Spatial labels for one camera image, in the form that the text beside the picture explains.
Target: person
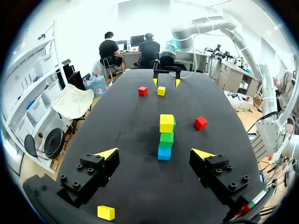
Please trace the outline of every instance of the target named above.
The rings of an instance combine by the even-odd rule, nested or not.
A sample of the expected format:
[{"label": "person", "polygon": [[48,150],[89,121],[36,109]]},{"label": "person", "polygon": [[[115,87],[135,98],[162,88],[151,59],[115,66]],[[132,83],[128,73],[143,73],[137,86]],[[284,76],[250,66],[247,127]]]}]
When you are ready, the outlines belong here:
[{"label": "person", "polygon": [[[286,72],[285,75],[281,78],[281,80],[278,80],[277,77],[273,77],[274,86],[276,86],[278,90],[282,92],[281,95],[276,99],[278,112],[284,111],[286,109],[286,106],[288,105],[294,90],[295,80],[298,72],[298,58],[296,56],[294,56],[294,62],[295,62],[294,72]],[[298,116],[299,116],[298,99],[292,110],[291,116],[294,118],[295,123],[297,123]],[[286,130],[289,133],[292,133],[293,131],[293,123],[291,119],[288,119],[287,121]],[[295,128],[295,134],[299,134],[297,128]]]},{"label": "person", "polygon": [[121,71],[125,72],[126,69],[126,63],[125,60],[122,57],[118,57],[121,53],[119,51],[119,48],[117,46],[117,43],[112,40],[113,33],[107,32],[105,33],[105,40],[101,43],[99,47],[99,55],[101,56],[100,62],[104,65],[103,59],[105,57],[112,57],[111,61],[108,61],[109,64],[115,64],[117,67],[121,66]]},{"label": "person", "polygon": [[144,40],[138,48],[141,52],[138,67],[140,69],[152,69],[155,59],[159,58],[160,44],[154,41],[154,35],[151,33],[144,35]]}]

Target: bolt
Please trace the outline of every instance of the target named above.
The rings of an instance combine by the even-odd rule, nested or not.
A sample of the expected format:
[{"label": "bolt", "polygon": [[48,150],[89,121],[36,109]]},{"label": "bolt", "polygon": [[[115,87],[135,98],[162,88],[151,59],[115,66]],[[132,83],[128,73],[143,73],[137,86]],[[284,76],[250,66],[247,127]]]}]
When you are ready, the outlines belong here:
[{"label": "bolt", "polygon": [[74,188],[75,190],[78,190],[78,189],[80,188],[80,183],[79,183],[78,181],[75,181],[75,182],[73,183],[73,188]]},{"label": "bolt", "polygon": [[249,176],[248,175],[243,176],[242,182],[247,183],[248,180],[249,180]]},{"label": "bolt", "polygon": [[216,169],[216,174],[220,175],[222,173],[222,169]]},{"label": "bolt", "polygon": [[82,170],[83,166],[81,164],[77,165],[77,170]]},{"label": "bolt", "polygon": [[47,186],[46,185],[43,185],[42,186],[42,190],[46,190],[47,189]]},{"label": "bolt", "polygon": [[60,180],[63,181],[63,182],[66,181],[66,175],[61,174],[60,175]]},{"label": "bolt", "polygon": [[87,169],[87,172],[88,172],[89,174],[92,174],[92,173],[94,172],[94,170],[93,170],[93,168],[88,168],[88,169]]},{"label": "bolt", "polygon": [[226,169],[227,169],[228,171],[231,171],[231,170],[233,169],[233,166],[232,166],[232,165],[227,165],[227,166],[226,166]]},{"label": "bolt", "polygon": [[230,183],[230,185],[228,186],[228,188],[231,190],[235,190],[236,187],[237,187],[237,184],[235,182]]}]

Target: white fabric chair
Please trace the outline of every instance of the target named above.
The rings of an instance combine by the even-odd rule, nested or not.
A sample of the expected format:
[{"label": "white fabric chair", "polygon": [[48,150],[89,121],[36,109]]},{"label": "white fabric chair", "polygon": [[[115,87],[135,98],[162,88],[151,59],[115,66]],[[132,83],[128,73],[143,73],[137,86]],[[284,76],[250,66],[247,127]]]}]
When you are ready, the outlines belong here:
[{"label": "white fabric chair", "polygon": [[72,126],[75,133],[76,125],[90,111],[94,93],[92,90],[79,90],[72,84],[68,84],[61,93],[51,101],[51,107],[61,116],[66,126]]}]

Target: blue cube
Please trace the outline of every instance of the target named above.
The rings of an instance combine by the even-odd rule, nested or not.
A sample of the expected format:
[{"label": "blue cube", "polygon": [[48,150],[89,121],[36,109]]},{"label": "blue cube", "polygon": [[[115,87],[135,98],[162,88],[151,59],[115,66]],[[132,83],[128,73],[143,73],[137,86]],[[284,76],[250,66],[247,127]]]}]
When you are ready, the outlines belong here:
[{"label": "blue cube", "polygon": [[170,160],[171,148],[162,148],[159,146],[158,149],[158,160]]}]

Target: desk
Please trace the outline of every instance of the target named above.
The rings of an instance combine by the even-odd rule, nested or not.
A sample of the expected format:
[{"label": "desk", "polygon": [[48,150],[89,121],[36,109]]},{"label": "desk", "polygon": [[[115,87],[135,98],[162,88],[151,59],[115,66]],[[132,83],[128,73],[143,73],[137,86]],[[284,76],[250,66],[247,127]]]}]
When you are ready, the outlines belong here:
[{"label": "desk", "polygon": [[[256,181],[258,166],[246,131],[209,76],[195,73],[175,88],[173,76],[159,74],[164,97],[157,96],[152,77],[152,70],[129,70],[115,81],[77,131],[58,176],[75,169],[83,154],[118,147],[120,164],[111,180],[80,209],[97,216],[97,206],[113,207],[111,223],[120,224],[222,223],[229,208],[201,185],[189,166],[190,149],[224,154]],[[147,96],[138,95],[140,86],[148,87]],[[170,161],[157,160],[162,113],[174,114],[177,123]],[[199,116],[209,122],[200,132],[193,126]]]},{"label": "desk", "polygon": [[[241,82],[248,83],[248,88],[240,88]],[[220,89],[232,92],[240,92],[254,98],[259,81],[236,64],[221,62],[221,69],[217,85]]]},{"label": "desk", "polygon": [[[199,51],[195,51],[195,55],[197,60],[197,69],[199,71],[205,72],[205,66],[207,62],[206,55]],[[141,57],[141,52],[137,49],[124,51],[121,52],[120,56],[125,59],[127,69],[135,69],[136,67],[134,66],[134,63],[138,62],[139,58]],[[184,64],[187,70],[191,71],[193,69],[193,52],[177,50],[175,63]]]}]

